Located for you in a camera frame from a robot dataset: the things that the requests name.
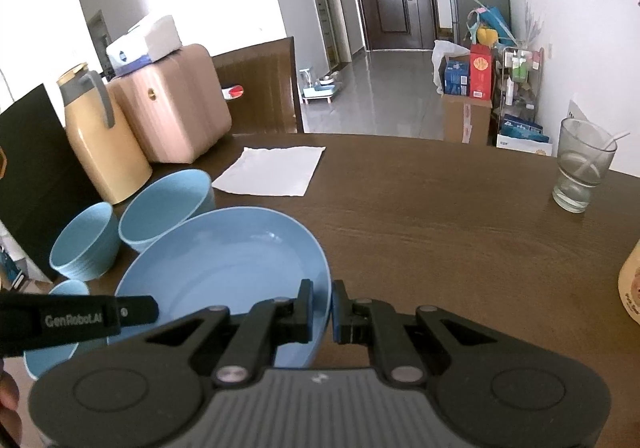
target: screw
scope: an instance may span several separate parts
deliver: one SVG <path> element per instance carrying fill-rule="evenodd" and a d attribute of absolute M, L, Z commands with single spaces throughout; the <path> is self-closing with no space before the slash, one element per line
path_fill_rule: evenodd
<path fill-rule="evenodd" d="M 249 377 L 249 371 L 238 365 L 227 365 L 216 372 L 216 377 L 223 383 L 242 383 Z"/>
<path fill-rule="evenodd" d="M 396 367 L 391 371 L 391 377 L 400 383 L 415 383 L 422 378 L 422 371 L 418 367 Z"/>

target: yellow thermos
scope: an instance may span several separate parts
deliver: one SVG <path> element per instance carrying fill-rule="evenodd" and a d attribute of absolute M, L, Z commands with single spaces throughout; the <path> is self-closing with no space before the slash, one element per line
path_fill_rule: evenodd
<path fill-rule="evenodd" d="M 65 103 L 66 136 L 102 198 L 111 204 L 136 193 L 151 177 L 122 110 L 86 63 L 58 79 Z"/>

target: light blue bowl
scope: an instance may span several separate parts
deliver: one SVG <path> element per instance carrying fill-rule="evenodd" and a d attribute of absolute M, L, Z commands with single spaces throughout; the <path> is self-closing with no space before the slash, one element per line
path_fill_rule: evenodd
<path fill-rule="evenodd" d="M 146 187 L 120 219 L 120 238 L 142 253 L 187 219 L 215 210 L 211 178 L 202 170 L 181 170 Z"/>
<path fill-rule="evenodd" d="M 81 281 L 66 281 L 58 284 L 51 291 L 50 295 L 88 295 L 89 288 Z M 38 349 L 36 351 L 25 351 L 23 355 L 24 366 L 30 377 L 34 380 L 41 378 L 50 368 L 62 362 L 66 362 L 72 356 L 77 356 L 83 352 L 97 349 L 106 345 L 106 338 L 98 338 L 80 343 L 69 343 L 57 347 Z"/>
<path fill-rule="evenodd" d="M 125 273 L 116 296 L 151 295 L 154 324 L 125 327 L 129 338 L 212 305 L 247 313 L 274 297 L 295 298 L 311 279 L 313 340 L 278 348 L 278 367 L 306 367 L 318 349 L 331 302 L 331 276 L 318 241 L 298 221 L 266 208 L 232 207 L 190 219 L 164 235 Z"/>
<path fill-rule="evenodd" d="M 94 204 L 62 230 L 51 248 L 49 264 L 68 279 L 92 281 L 113 266 L 120 244 L 112 206 Z"/>

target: dining table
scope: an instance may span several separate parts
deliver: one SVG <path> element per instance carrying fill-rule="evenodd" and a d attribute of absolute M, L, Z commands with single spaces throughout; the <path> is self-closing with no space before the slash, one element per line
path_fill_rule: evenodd
<path fill-rule="evenodd" d="M 410 314 L 434 305 L 591 367 L 612 399 L 596 446 L 640 446 L 640 325 L 618 293 L 640 239 L 640 179 L 609 172 L 587 211 L 574 215 L 552 198 L 552 157 L 429 139 L 265 134 L 227 136 L 193 165 L 155 165 L 151 181 L 183 168 L 215 179 L 244 147 L 299 145 L 326 148 L 303 197 L 216 190 L 217 207 L 261 206 L 297 219 L 351 298 Z M 123 245 L 113 269 L 88 283 L 92 294 L 113 294 L 136 256 Z M 335 344 L 330 328 L 313 362 L 368 364 L 366 348 Z M 20 378 L 25 443 L 37 439 L 26 417 L 30 384 Z"/>

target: blue plate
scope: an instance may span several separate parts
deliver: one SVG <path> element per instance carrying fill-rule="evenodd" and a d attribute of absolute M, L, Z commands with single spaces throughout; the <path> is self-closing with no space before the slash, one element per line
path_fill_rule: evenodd
<path fill-rule="evenodd" d="M 151 295 L 160 316 L 153 325 L 127 327 L 109 343 L 128 338 L 211 305 L 247 313 L 256 302 L 298 295 L 311 279 L 313 339 L 278 348 L 276 366 L 306 367 L 326 328 L 331 276 L 315 237 L 295 219 L 258 207 L 232 207 L 181 224 L 129 267 L 117 297 Z"/>

